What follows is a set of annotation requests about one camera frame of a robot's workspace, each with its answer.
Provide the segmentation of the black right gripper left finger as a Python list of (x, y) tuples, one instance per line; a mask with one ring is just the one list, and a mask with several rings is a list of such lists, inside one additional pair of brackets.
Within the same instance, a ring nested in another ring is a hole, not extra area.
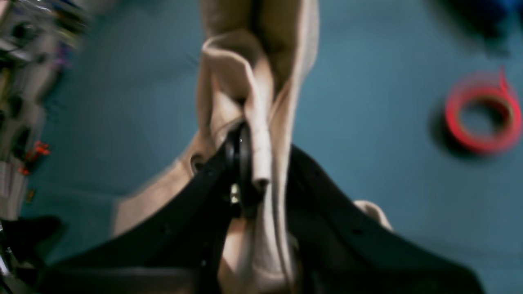
[(220, 294), (230, 221), (254, 218), (250, 127), (240, 123), (191, 181), (153, 216), (94, 249), (49, 266), (40, 294)]

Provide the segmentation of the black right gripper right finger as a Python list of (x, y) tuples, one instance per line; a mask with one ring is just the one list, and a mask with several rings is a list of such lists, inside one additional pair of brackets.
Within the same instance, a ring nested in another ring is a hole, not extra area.
[(476, 275), (385, 229), (291, 147), (286, 221), (305, 294), (482, 294)]

